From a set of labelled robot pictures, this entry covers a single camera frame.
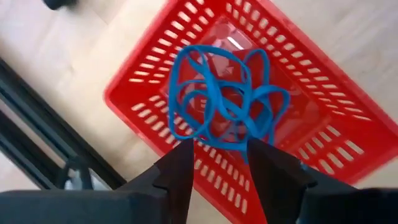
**blue cord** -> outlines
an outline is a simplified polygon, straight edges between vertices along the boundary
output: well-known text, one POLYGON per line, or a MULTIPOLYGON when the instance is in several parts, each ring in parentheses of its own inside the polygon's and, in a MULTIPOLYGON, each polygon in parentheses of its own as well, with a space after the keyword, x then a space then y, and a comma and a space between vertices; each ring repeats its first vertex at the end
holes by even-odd
POLYGON ((244 158, 246 158, 246 144, 249 138, 263 139, 268 135, 268 143, 273 144, 274 128, 280 120, 280 117, 286 111, 287 106, 289 105, 290 96, 286 90, 269 84, 269 70, 269 59, 266 52, 262 49, 252 50, 242 61, 231 52, 209 45, 191 45, 185 47, 178 53, 170 72, 169 128, 171 133, 177 139, 183 140, 188 138, 198 138, 202 143, 212 147, 241 151, 243 152, 242 155, 244 158), (191 52, 199 53, 202 63, 198 63, 192 59, 190 56, 191 52), (209 64, 206 62, 205 52, 220 55, 229 60, 238 62, 241 66, 241 82, 229 82, 216 79, 210 71, 209 64), (251 71, 246 65, 248 60, 254 54, 259 54, 264 61, 263 84, 256 89, 252 89, 251 71), (193 69, 195 69, 195 71, 203 75, 203 80, 189 80, 181 84, 177 84, 178 76, 180 75, 180 67, 185 58, 188 59, 189 64, 193 69), (206 90, 193 90, 183 97, 181 103, 178 102, 180 92, 184 87, 192 83, 205 84, 206 90), (243 102, 240 107, 229 99, 223 97, 221 89, 225 87, 236 90, 236 93, 242 96, 243 102), (271 93, 281 93, 283 96, 282 107, 276 115, 272 112, 271 103, 268 97, 271 93), (186 108, 190 106, 190 100, 198 95, 207 98, 204 111, 204 122, 202 124, 186 111, 186 108), (260 112, 257 118, 252 119, 249 112, 252 103, 255 101, 262 103, 264 105, 264 109, 260 112), (233 124, 220 137, 212 135, 209 129, 216 111, 233 124), (194 129, 193 134, 189 136, 181 136, 175 132, 175 112, 179 114, 192 129, 194 129), (238 138, 237 127, 239 124, 244 124, 247 130, 243 139, 238 138), (226 142, 223 140, 230 132, 233 132, 235 142, 226 142))

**blue rope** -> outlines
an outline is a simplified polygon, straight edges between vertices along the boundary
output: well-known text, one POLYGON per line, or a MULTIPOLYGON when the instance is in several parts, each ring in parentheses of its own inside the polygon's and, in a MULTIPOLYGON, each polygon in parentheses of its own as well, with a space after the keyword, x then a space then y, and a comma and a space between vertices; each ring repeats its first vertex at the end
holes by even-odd
POLYGON ((252 50, 242 61, 231 52, 209 45, 191 45, 185 47, 178 53, 170 72, 169 128, 171 133, 177 139, 183 140, 188 138, 198 138, 199 141, 209 146, 241 152, 246 152, 246 144, 249 138, 263 139, 268 136, 268 143, 273 144, 274 128, 280 120, 280 117, 286 111, 287 106, 289 105, 290 96, 286 90, 269 84, 269 69, 270 64, 268 56, 262 49, 252 50), (198 63, 196 60, 192 59, 190 56, 191 52, 199 53, 202 63, 198 63), (216 77, 211 73, 209 65, 206 62, 205 52, 220 55, 239 63, 241 66, 241 82, 229 82, 216 79, 216 77), (246 63, 254 54, 259 54, 264 61, 263 84, 256 89, 252 89, 251 71, 249 67, 246 66, 246 63), (178 76, 180 75, 180 67, 185 58, 188 59, 190 66, 192 66, 196 72, 203 75, 203 80, 189 80, 181 84, 177 84, 178 76), (181 103, 178 102, 180 92, 187 85, 192 83, 205 84, 206 90, 193 90, 183 97, 181 103), (240 107, 229 99, 223 97, 221 89, 226 87, 236 90, 236 93, 242 96, 243 102, 240 107), (268 97, 271 93, 281 93, 283 96, 282 107, 275 115, 272 112, 271 103, 268 97), (190 106, 190 100, 199 95, 207 98, 203 117, 204 122, 202 124, 186 111, 186 108, 190 106), (264 105, 264 109, 260 112, 257 118, 252 119, 249 112, 252 103, 255 101, 262 103, 264 105), (216 111, 233 124, 220 137, 212 135, 209 129, 216 111), (181 136, 176 133, 174 125, 175 112, 179 114, 194 130, 193 134, 189 136, 181 136), (246 135, 242 139, 238 138, 237 129, 239 124, 244 124, 247 130, 246 135), (235 142, 224 141, 225 136, 231 132, 233 132, 235 136, 235 142))

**wooden floor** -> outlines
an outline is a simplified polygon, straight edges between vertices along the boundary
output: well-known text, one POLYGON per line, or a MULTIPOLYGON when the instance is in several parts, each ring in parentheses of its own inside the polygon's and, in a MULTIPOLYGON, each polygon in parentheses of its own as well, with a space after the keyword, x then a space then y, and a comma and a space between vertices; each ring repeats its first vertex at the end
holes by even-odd
MULTIPOLYGON (((103 92, 164 2, 81 0, 50 11, 40 0, 0 0, 0 57, 127 179, 158 156, 111 112, 103 92)), ((398 121, 398 1, 274 3, 398 121)), ((0 190, 34 187, 3 160, 0 182, 10 181, 0 190)), ((397 167, 394 161, 358 186, 398 187, 397 167)), ((193 194, 189 223, 227 222, 193 194)))

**basket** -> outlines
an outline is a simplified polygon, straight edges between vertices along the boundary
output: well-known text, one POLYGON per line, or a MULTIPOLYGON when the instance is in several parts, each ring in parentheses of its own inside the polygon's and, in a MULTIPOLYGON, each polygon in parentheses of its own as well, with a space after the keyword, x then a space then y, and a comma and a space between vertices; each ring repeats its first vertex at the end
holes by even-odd
MULTIPOLYGON (((353 184, 397 154, 396 124, 273 3, 171 0, 105 96, 160 156, 180 142, 167 126, 167 85, 176 54, 189 44, 264 49, 272 64, 271 83, 291 95, 275 145, 314 169, 353 184)), ((192 132, 182 118, 174 123, 180 133, 192 132)), ((195 188, 231 222, 265 222, 249 169, 238 154, 197 142, 194 166, 195 188)))

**tangled cord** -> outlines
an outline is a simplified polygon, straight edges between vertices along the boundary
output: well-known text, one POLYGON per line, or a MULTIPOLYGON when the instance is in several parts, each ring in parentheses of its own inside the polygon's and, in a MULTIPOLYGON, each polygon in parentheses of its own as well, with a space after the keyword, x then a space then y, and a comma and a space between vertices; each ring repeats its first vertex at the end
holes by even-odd
POLYGON ((274 128, 280 120, 280 117, 286 111, 290 101, 290 96, 286 90, 269 84, 269 69, 270 64, 268 56, 262 49, 252 50, 242 61, 231 52, 209 45, 191 45, 185 47, 178 53, 170 72, 169 128, 171 133, 177 139, 197 138, 202 143, 212 147, 242 152, 246 151, 246 144, 249 138, 263 139, 268 135, 268 143, 273 144, 274 128), (192 59, 190 56, 191 52, 199 53, 202 63, 198 63, 192 59), (234 62, 238 62, 241 66, 241 82, 230 82, 217 79, 210 71, 209 64, 205 58, 205 52, 220 55, 234 62), (248 60, 254 54, 259 54, 264 61, 263 84, 256 89, 252 89, 251 71, 246 65, 248 60), (192 66, 196 72, 203 75, 203 80, 189 80, 181 84, 177 84, 180 67, 184 58, 188 59, 190 66, 192 66), (180 104, 180 102, 178 102, 180 92, 187 85, 193 83, 205 84, 206 90, 193 90, 187 93, 182 98, 182 103, 180 104), (239 107, 231 100, 223 97, 221 94, 222 88, 232 88, 236 93, 241 95, 243 99, 242 105, 239 107), (281 93, 283 96, 283 104, 275 116, 272 112, 271 103, 269 101, 269 95, 271 93, 281 93), (204 122, 202 124, 199 123, 192 115, 187 113, 187 107, 190 106, 190 100, 199 95, 207 97, 204 110, 204 122), (262 103, 264 106, 259 115, 255 119, 252 119, 249 112, 251 105, 255 101, 262 103), (216 137, 211 134, 209 129, 209 125, 211 124, 216 111, 233 124, 220 137, 216 137), (175 112, 194 130, 193 134, 182 136, 176 133, 173 122, 175 112), (246 134, 241 139, 238 138, 239 124, 244 124, 247 130, 246 134), (224 141, 225 136, 231 132, 234 134, 235 142, 224 141))

